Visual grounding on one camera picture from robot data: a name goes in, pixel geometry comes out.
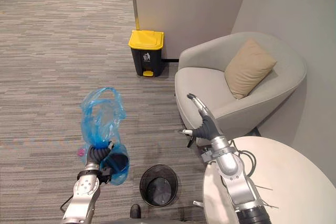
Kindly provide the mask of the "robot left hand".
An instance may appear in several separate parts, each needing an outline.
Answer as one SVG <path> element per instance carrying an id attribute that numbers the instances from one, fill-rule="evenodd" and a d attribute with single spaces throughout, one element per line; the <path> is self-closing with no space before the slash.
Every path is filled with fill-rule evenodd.
<path id="1" fill-rule="evenodd" d="M 93 145 L 90 145 L 87 152 L 85 169 L 99 170 L 101 162 L 110 154 L 113 148 L 114 144 L 112 142 L 105 148 L 95 148 Z"/>

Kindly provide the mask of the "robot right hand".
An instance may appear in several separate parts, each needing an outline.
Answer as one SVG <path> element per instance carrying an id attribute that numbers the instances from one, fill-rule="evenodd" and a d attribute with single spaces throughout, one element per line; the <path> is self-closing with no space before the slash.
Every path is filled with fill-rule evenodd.
<path id="1" fill-rule="evenodd" d="M 209 108 L 196 95 L 189 93 L 187 97 L 195 104 L 202 118 L 202 124 L 196 129 L 184 129 L 180 133 L 186 136 L 204 138 L 209 141 L 217 137 L 224 137 L 223 132 L 217 125 L 216 119 Z"/>

